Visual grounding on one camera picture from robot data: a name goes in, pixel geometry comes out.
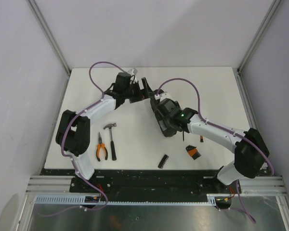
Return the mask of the black plastic tool case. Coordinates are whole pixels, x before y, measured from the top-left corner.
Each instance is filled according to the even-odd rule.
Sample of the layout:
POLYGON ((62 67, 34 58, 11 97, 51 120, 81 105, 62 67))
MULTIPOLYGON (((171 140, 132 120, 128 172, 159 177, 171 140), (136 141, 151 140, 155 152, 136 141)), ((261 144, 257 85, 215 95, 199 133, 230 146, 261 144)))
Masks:
POLYGON ((150 105, 160 130, 164 137, 172 137, 177 132, 182 132, 181 126, 175 122, 175 118, 182 112, 177 101, 173 101, 170 95, 163 90, 159 92, 160 98, 150 98, 150 105))

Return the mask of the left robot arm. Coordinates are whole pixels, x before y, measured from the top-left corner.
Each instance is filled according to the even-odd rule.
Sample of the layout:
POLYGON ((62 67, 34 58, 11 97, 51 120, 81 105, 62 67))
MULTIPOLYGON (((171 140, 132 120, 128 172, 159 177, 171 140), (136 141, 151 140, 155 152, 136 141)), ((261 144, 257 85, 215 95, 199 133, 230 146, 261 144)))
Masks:
POLYGON ((102 91, 99 100, 78 113, 70 110, 62 113, 55 141, 61 147, 62 156, 70 158, 84 191, 90 193, 97 186, 96 179, 92 178, 94 167, 87 152, 91 141, 91 125, 119 108, 126 100, 135 103, 154 96, 145 77, 141 82, 143 89, 131 74, 120 72, 116 81, 102 91))

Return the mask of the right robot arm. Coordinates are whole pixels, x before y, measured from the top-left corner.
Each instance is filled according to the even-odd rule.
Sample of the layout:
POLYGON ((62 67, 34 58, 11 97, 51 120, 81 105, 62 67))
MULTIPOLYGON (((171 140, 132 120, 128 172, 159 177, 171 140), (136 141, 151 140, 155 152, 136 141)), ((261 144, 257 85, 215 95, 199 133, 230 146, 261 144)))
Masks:
POLYGON ((218 193, 224 193, 242 177, 255 178, 269 156, 260 132, 254 128, 235 130, 207 122, 198 111, 182 109, 177 101, 169 98, 152 98, 150 105, 164 137, 172 137, 177 132, 191 133, 203 136, 234 154, 234 160, 221 167, 212 179, 213 189, 218 193))

